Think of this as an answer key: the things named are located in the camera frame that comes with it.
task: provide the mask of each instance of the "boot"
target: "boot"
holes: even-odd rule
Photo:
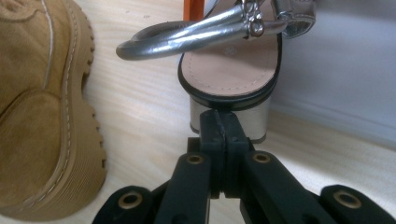
[[[72,0],[0,0],[0,214],[44,221],[95,198],[105,176],[81,85],[92,31]]]

